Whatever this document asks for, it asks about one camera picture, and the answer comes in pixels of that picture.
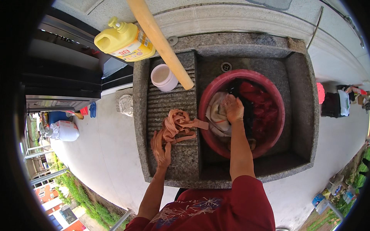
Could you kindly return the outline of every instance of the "red plastic basin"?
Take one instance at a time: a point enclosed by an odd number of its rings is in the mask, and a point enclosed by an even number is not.
[[[275,143],[280,138],[285,122],[285,107],[283,98],[281,97],[281,94],[279,90],[276,88],[276,86],[264,75],[255,71],[238,69],[226,72],[218,76],[207,86],[207,88],[204,90],[202,94],[198,109],[198,118],[202,121],[208,122],[208,119],[206,117],[206,110],[212,96],[216,92],[220,91],[220,89],[225,89],[227,84],[235,78],[247,79],[263,86],[266,89],[266,91],[271,95],[272,99],[274,100],[279,109],[275,127],[271,128],[269,132],[269,137],[266,138],[264,143],[260,144],[257,143],[256,148],[252,151],[253,158],[257,158],[266,153],[267,150],[269,150],[275,145]],[[224,143],[220,142],[220,140],[216,137],[216,135],[213,134],[213,132],[210,129],[209,130],[200,129],[200,130],[207,144],[215,152],[217,152],[221,156],[230,158],[230,151],[227,148],[227,146]]]

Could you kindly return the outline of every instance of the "concrete floor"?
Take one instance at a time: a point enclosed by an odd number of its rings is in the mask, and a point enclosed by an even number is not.
[[[148,187],[140,167],[133,118],[116,112],[115,94],[97,101],[96,118],[76,121],[80,137],[74,142],[54,140],[58,157],[88,187],[112,203],[137,213]],[[263,184],[277,227],[298,230],[310,215],[312,198],[364,144],[369,114],[358,104],[350,116],[320,117],[314,167]],[[162,207],[173,201],[177,188],[165,187]]]

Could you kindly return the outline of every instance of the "red clothing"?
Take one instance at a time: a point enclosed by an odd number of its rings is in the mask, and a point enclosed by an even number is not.
[[[137,217],[126,225],[149,230],[275,230],[275,220],[262,182],[239,176],[231,189],[188,189],[151,221]]]

